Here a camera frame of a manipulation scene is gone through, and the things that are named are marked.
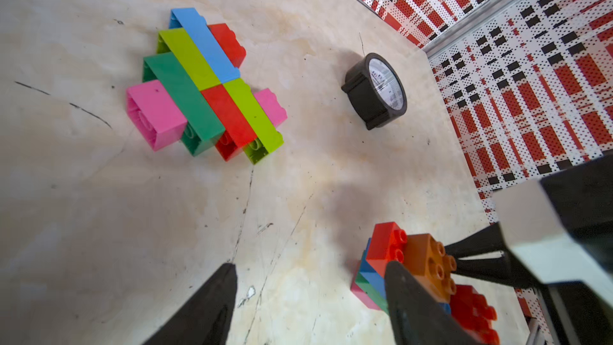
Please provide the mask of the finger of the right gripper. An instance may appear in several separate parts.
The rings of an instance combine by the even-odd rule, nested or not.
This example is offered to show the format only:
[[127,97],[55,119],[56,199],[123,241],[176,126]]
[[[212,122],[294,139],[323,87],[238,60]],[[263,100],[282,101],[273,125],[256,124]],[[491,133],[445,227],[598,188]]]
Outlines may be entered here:
[[541,282],[516,257],[507,253],[498,258],[456,260],[459,276],[488,281],[517,289],[539,287]]
[[456,259],[506,250],[507,247],[499,222],[491,224],[461,241],[445,246],[446,253]]

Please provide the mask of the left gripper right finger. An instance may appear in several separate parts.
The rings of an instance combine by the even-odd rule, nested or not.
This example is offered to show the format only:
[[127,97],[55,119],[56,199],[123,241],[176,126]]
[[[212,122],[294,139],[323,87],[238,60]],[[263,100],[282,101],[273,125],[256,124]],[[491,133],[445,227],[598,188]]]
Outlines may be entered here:
[[388,313],[397,344],[475,344],[438,302],[397,261],[386,266]]

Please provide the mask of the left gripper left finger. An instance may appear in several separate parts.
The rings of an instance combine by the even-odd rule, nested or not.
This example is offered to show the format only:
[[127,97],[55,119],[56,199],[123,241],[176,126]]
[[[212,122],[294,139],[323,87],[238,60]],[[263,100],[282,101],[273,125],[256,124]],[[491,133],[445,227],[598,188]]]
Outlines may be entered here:
[[236,304],[236,265],[222,264],[147,344],[225,344]]

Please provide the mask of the red block front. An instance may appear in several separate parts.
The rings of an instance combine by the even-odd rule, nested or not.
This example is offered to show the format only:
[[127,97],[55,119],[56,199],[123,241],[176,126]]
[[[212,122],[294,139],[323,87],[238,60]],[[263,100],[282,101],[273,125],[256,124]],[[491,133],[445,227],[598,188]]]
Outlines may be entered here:
[[456,293],[450,299],[450,308],[453,319],[478,343],[501,344],[492,325],[497,320],[496,310],[473,286],[457,284]]

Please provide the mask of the blue square block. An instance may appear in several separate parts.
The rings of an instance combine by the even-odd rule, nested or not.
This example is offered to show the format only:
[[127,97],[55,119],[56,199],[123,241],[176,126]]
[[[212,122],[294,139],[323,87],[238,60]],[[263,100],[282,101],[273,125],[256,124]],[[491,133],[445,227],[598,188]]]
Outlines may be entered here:
[[368,239],[367,247],[362,253],[362,258],[359,263],[359,272],[380,294],[381,300],[383,302],[386,302],[386,289],[384,278],[380,276],[375,271],[375,269],[367,262],[367,252],[370,249],[370,241],[371,239]]

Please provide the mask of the brown orange block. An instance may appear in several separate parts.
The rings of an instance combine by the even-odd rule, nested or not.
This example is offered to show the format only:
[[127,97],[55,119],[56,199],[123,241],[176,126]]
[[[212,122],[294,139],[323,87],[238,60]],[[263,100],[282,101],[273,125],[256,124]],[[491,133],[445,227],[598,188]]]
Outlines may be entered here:
[[456,294],[451,274],[457,270],[457,262],[430,234],[407,236],[403,264],[438,303],[449,303]]

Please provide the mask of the pink block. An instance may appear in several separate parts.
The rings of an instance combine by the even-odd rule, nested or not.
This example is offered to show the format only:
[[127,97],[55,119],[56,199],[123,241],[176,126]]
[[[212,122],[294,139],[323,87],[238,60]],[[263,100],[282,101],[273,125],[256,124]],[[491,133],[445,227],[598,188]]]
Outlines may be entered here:
[[371,310],[381,311],[381,296],[360,272],[354,274],[351,292]]
[[154,152],[182,138],[188,121],[159,80],[129,87],[125,95],[128,117]]
[[262,89],[254,93],[254,97],[274,127],[279,128],[287,121],[287,110],[280,105],[277,96],[270,89]]

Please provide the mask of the small red block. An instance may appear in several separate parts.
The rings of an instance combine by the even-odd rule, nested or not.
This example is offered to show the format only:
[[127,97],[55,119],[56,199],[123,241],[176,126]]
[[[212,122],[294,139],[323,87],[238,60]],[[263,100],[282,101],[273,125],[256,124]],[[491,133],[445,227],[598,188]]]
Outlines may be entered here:
[[247,57],[247,51],[239,43],[236,33],[226,23],[212,24],[208,28],[230,62],[239,69]]
[[404,263],[407,244],[406,232],[395,222],[376,224],[367,249],[367,263],[384,277],[388,263]]

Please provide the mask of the dark green block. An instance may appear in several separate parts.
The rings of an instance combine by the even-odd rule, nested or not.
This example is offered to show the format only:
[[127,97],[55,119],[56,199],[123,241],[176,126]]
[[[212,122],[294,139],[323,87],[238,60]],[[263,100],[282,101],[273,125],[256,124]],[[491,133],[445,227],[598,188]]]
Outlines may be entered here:
[[226,131],[173,53],[144,58],[143,81],[159,80],[188,124],[181,137],[193,157],[212,148]]

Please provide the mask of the red long block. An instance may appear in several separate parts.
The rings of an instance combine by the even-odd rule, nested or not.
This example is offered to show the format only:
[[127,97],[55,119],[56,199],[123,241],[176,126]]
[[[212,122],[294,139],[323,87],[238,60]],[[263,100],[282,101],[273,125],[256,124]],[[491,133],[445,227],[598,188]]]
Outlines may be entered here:
[[254,142],[257,135],[224,86],[205,89],[201,94],[225,127],[216,149],[225,161],[230,161]]

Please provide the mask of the lime block small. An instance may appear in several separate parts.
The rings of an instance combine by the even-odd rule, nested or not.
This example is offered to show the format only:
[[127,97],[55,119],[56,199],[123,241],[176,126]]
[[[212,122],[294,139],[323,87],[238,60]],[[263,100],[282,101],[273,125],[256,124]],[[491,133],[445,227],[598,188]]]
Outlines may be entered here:
[[183,28],[158,32],[158,54],[172,52],[199,91],[219,86],[217,78],[204,56]]

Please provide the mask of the small red block back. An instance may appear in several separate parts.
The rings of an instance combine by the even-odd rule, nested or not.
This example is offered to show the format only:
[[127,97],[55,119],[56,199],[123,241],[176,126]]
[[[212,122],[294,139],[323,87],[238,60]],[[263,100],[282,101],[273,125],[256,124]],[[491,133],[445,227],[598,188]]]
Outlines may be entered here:
[[236,33],[226,23],[212,24],[208,28],[230,62],[239,69],[247,57],[247,51],[239,43]]

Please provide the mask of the light blue block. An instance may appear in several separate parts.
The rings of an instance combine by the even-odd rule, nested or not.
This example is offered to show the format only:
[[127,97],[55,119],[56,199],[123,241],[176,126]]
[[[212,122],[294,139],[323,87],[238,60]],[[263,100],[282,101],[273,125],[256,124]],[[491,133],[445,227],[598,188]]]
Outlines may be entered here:
[[218,41],[208,28],[208,24],[195,8],[176,8],[171,10],[169,28],[184,28],[188,36],[212,68],[212,72],[222,84],[240,78],[239,69],[223,52]]

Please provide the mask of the green block front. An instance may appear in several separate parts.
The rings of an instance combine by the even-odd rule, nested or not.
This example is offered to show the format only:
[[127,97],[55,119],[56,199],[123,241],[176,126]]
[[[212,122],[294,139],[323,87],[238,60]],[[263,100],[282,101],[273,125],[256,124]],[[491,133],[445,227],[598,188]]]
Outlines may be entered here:
[[370,267],[370,265],[364,265],[362,261],[359,262],[354,274],[351,292],[353,292],[367,308],[388,313],[385,281],[372,267]]

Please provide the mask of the lime long block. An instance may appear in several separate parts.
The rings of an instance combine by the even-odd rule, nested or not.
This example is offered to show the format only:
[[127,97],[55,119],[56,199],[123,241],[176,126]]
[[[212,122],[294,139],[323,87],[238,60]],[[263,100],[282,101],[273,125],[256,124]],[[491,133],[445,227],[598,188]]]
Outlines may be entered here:
[[223,84],[231,99],[244,115],[247,123],[255,132],[256,139],[244,147],[249,161],[256,165],[270,153],[276,151],[284,138],[255,99],[250,86],[241,78]]

